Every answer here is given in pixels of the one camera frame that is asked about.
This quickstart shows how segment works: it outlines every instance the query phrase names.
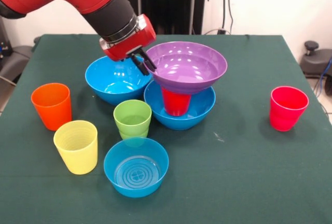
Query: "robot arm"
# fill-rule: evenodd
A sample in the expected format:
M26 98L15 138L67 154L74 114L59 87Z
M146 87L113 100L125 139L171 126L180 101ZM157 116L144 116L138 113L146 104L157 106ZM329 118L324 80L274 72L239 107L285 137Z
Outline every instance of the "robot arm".
M0 0L0 15L18 19L53 0ZM143 74L148 71L135 55L144 58L154 71L156 66L142 50L156 39L156 33L145 15L136 16L128 0L66 0L101 36L100 45L114 61L131 57Z

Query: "table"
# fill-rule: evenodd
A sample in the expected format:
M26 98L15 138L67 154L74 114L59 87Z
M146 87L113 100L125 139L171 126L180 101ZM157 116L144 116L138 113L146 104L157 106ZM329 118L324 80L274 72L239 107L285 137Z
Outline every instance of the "table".
M160 189L142 199L118 194L103 172L120 136L114 107L85 82L103 56L96 35L45 35L0 117L1 223L332 223L332 129L281 36L158 36L195 41L228 61L215 85L216 104L187 131L155 119L149 137L168 151ZM94 123L99 159L89 174L71 174L41 123L30 95L48 82L71 89L73 118ZM280 133L268 122L270 91L302 89L310 106Z

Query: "red cup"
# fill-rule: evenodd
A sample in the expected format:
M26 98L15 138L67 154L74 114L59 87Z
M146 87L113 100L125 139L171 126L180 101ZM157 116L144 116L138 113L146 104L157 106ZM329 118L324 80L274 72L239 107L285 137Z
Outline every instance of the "red cup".
M191 94L173 93L163 87L161 92L166 113L178 117L188 111Z
M49 83L35 89L31 101L45 127L56 131L72 120L69 88L61 83Z
M270 99L270 123L277 131L289 131L309 105L308 96L301 90L281 86L272 90Z

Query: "bowl rim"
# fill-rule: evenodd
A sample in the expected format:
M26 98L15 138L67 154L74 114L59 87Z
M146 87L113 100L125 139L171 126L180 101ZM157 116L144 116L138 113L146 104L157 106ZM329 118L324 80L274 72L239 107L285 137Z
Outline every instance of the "bowl rim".
M163 175L153 184L153 185L150 185L150 186L148 186L148 187L144 187L144 188L141 188L141 189L128 189L128 188L125 188L125 187L123 187L123 186L120 186L120 185L118 185L116 182L114 182L113 180L111 180L110 179L110 177L108 176L108 174L106 173L106 169L105 169L105 165L106 165L106 158L109 156L109 153L111 152L111 150L114 148L114 147L116 147L117 145L120 145L121 143L124 143L124 142L127 142L127 141L129 141L129 140L131 140L131 139L144 139L144 140L149 140L150 142L153 142L153 143L156 143L157 144L157 146L159 146L159 148L166 154L166 159L167 159L167 165L166 165L166 170L165 170L165 172L163 173ZM112 183L112 184L114 184L114 185L116 185L117 187L119 187L119 188L121 188L121 189L124 189L124 190L134 190L134 191L136 191L136 190L142 190L142 189L147 189L147 188L150 188L150 187L152 187L152 186L154 186L154 185L156 185L156 184L158 184L159 182L161 182L162 180L163 180L163 178L166 176L166 174L167 174L167 171L168 171L168 169L169 169L169 166L170 166L170 158L169 158L169 156L168 156L168 153L167 153L167 151L166 151L166 149L159 143L159 142L157 142L157 141L155 141L154 139L152 139L152 138L148 138L148 137L131 137L131 138L127 138L127 139L124 139L124 140L121 140L121 141L119 141L119 142L117 142L115 145L113 145L109 150L108 150L108 152L106 153L106 155L105 155L105 158L104 158L104 164L103 164L103 169L104 169L104 173L105 173L105 175L106 175L106 177L107 177L107 179Z
M144 120L142 123L139 123L139 124L124 124L120 120L118 120L118 118L115 117L115 111L116 111L116 109L118 107L120 107L120 105L128 103L129 101L130 102L137 101L137 102L144 103L145 105L147 105L149 107L149 117L146 120ZM136 127L138 125L145 124L146 122L151 121L151 117L152 117L152 108L151 108L151 106L149 104L147 104L145 101L141 101L141 100L137 100L137 99L131 99L131 100L122 101L113 110L113 118L114 118L115 122L117 122L117 123L119 123L121 125L124 125L125 127Z
M143 94L143 96L144 96L144 101L145 101L145 103L148 104L148 105L149 105L149 103L146 102L146 92L147 92L147 90L148 90L150 84L152 84L153 82L156 83L156 84L158 84L155 80L152 80L152 81L146 86L146 88L144 89L144 94ZM164 116L164 115L161 115L161 114L157 113L156 111L154 111L154 109L153 109L150 105L149 105L149 106L150 106L150 108L151 108L151 110L152 110L152 112L153 112L154 114L156 114L156 115L158 115L158 116L160 116L160 117L162 117L162 118L171 119L171 120L176 120L176 121L188 121L188 120L197 119L197 118L200 118L200 117L206 115L207 113L209 113L209 112L211 111L211 109L214 107L214 105L216 104L216 92L214 91L214 88L213 88L212 86L209 86L208 88L206 88L206 89L204 89L204 90L207 90L207 89L211 89L211 90L212 90L212 93L213 93L213 103L211 104L211 106L208 108L207 111L205 111L204 113L202 113L202 114L200 114L200 115L197 115L196 117L190 118L190 119L179 119L178 117L171 116L171 115L169 115L169 117L166 117L166 116Z
M100 90L100 89L94 87L94 86L89 82L89 80L87 79L87 72L88 72L89 68L90 68L94 63L96 63L96 62L98 62L99 60L102 60L102 59L110 59L111 61L113 61L113 60L112 60L111 58L109 58L108 56L100 57L100 58L98 58L97 60L94 60L93 62L91 62L91 63L89 64L89 66L87 67L87 69L85 70L85 81L86 81L86 83L87 83L87 84L88 84L93 90L95 90L95 91L98 91L98 92L100 92L100 93L105 93L105 94L113 94L113 95L120 95L120 94L132 93L132 92L135 92L135 91L137 91L137 90L140 90L140 89L144 88L144 87L145 87L145 86L151 81L151 79L152 79L152 74L150 73L149 75L147 75L147 77L149 77L149 80L147 80L144 84L142 84L141 87L139 87L138 89L136 89L136 90L134 90L134 91L129 91L129 92L125 92L125 93L111 93L111 92L105 92L105 91L102 91L102 90Z
M196 43L196 42L193 42L193 41L167 41L167 42L165 42L165 43L160 43L160 44L157 44L157 45L152 46L151 48L149 48L149 49L146 51L146 53L148 54L148 52L149 52L150 50L152 50L153 48L156 48L156 47L158 47L158 46L162 46L162 45L165 45L165 44L171 44L171 43L187 43L187 44L194 44L194 45L203 46L203 47L206 47L206 48L212 49L212 50L214 50L216 53L220 54L221 58L225 61L225 64L226 64L226 67L225 67L224 71L223 71L220 75L217 75L216 77L214 77L214 78L212 78L212 79L205 80L205 81L202 81L202 82L193 82L193 81L192 81L192 82L179 82L179 83L181 83L181 84L198 84L198 83L210 83L210 82L213 83L214 81L218 80L221 76L223 76L223 75L226 73L226 71L227 71L227 69L228 69L228 62L227 62L226 58L225 58L225 57L224 57L219 51L215 50L214 48L211 48L210 46L207 46L207 45L204 45L204 44L200 44L200 43ZM165 80L165 81L170 82L170 83L173 82L173 81L170 80L170 79L167 79L167 78L165 78L165 77L162 77L162 76L160 76L160 75L157 75L156 72L152 72L147 66L146 66L146 68L149 70L149 72L150 72L151 74L153 74L153 76L156 76L157 78L160 78L160 79Z

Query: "green cup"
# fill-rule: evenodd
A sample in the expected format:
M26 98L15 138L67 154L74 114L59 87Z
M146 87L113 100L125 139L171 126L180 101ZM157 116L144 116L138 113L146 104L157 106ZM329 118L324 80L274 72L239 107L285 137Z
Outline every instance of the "green cup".
M151 115L150 106L139 100L124 101L113 112L122 139L147 137Z

